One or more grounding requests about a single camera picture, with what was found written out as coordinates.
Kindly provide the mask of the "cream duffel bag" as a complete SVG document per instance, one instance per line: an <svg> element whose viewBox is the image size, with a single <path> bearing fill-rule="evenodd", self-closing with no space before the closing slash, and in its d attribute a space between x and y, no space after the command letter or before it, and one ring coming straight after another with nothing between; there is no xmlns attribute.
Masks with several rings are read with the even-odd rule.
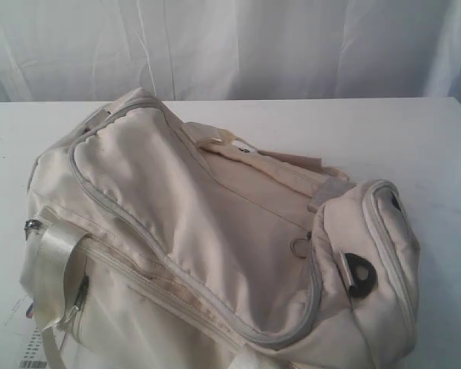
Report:
<svg viewBox="0 0 461 369"><path fill-rule="evenodd" d="M395 185L184 122L144 89L35 161L20 282L119 368L390 368L416 343L420 246Z"/></svg>

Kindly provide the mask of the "white backdrop curtain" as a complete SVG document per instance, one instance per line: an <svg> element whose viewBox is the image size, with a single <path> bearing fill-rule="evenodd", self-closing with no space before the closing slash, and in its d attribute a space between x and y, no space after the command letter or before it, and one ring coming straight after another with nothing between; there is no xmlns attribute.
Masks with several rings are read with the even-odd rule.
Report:
<svg viewBox="0 0 461 369"><path fill-rule="evenodd" d="M0 101L452 96L461 1L0 1Z"/></svg>

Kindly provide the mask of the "printed paper sheet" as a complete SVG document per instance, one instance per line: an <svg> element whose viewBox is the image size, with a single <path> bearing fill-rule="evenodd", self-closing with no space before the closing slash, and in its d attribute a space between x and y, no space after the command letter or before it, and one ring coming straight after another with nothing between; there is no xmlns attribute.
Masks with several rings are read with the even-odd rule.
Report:
<svg viewBox="0 0 461 369"><path fill-rule="evenodd" d="M5 323L6 332L10 334L12 344L10 368L49 368L41 338L34 318L27 313L32 300L25 295L12 308L11 315Z"/></svg>

